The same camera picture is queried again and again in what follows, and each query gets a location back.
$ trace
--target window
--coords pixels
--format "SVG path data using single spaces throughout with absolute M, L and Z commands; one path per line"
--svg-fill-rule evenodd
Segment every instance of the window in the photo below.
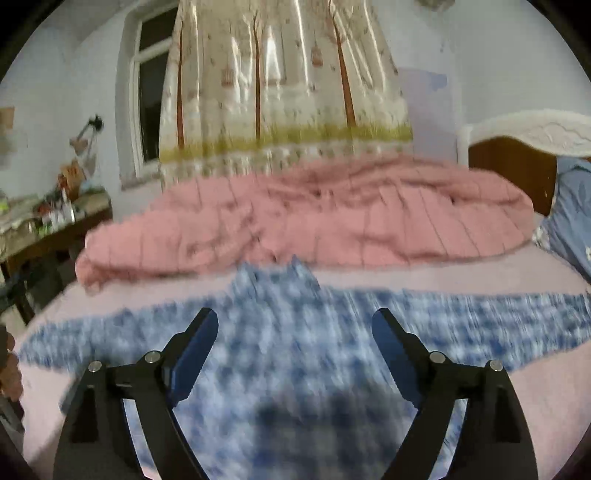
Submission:
M 136 177 L 158 169 L 160 106 L 177 4 L 139 22 L 129 76 L 129 109 Z

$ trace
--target beige curtain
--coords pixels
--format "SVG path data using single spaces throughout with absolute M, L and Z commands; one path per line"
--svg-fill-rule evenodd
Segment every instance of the beige curtain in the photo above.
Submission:
M 369 0 L 181 0 L 160 122 L 166 185 L 301 157 L 412 151 Z

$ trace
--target white window frame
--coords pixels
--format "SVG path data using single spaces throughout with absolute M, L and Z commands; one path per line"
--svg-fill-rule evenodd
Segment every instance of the white window frame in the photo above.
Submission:
M 134 156 L 134 167 L 136 178 L 149 177 L 158 172 L 160 161 L 158 158 L 152 158 L 148 161 L 144 159 L 144 148 L 142 145 L 141 122 L 139 118 L 139 67 L 144 62 L 162 55 L 170 50 L 173 44 L 172 37 L 150 45 L 148 48 L 139 51 L 139 41 L 142 35 L 142 26 L 144 22 L 151 20 L 169 10 L 178 7 L 178 0 L 170 2 L 162 7 L 155 8 L 148 15 L 138 19 L 138 29 L 135 35 L 134 56 L 129 66 L 129 121 L 131 123 L 131 148 Z

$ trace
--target metal screw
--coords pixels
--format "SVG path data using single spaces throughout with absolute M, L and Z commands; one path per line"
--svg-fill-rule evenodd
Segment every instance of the metal screw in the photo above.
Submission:
M 442 364 L 446 359 L 447 357 L 441 352 L 431 352 L 431 355 L 429 355 L 429 360 L 434 364 Z
M 158 360 L 160 360 L 160 352 L 157 350 L 152 350 L 144 355 L 144 360 L 146 360 L 149 364 L 154 364 Z
M 88 371 L 92 373 L 98 372 L 102 366 L 102 363 L 100 363 L 98 360 L 95 360 L 94 362 L 90 362 L 90 365 L 88 365 Z
M 500 360 L 491 360 L 489 365 L 495 372 L 500 372 L 503 370 L 503 363 Z

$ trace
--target dark window glass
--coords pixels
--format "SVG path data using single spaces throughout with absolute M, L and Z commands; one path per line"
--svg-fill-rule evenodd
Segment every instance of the dark window glass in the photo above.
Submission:
M 145 21 L 142 24 L 142 34 L 139 38 L 139 50 L 142 51 L 150 45 L 170 37 L 173 34 L 174 20 L 176 18 L 177 9 L 173 8 Z
M 158 158 L 160 106 L 168 52 L 139 66 L 139 123 L 144 161 Z

